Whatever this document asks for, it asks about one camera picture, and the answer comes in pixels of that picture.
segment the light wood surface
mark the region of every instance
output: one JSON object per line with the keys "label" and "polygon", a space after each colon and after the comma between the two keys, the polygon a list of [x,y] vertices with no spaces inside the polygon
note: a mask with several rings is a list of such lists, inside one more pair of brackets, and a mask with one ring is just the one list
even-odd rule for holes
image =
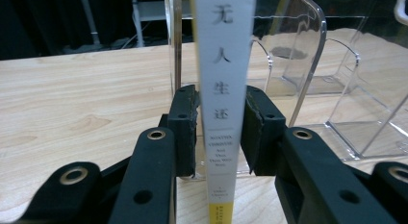
{"label": "light wood surface", "polygon": [[[183,45],[190,81],[196,81],[188,74],[195,70],[193,50]],[[253,51],[251,64],[261,75],[265,61],[262,50]],[[95,162],[104,169],[130,156],[139,134],[168,112],[168,67],[167,46],[0,62],[0,223],[23,214],[59,167]],[[324,101],[306,103],[299,119],[319,120],[332,110]],[[370,172],[376,162],[350,164]],[[207,223],[205,181],[177,179],[177,186],[177,222]],[[274,178],[237,179],[233,220],[286,222]]]}

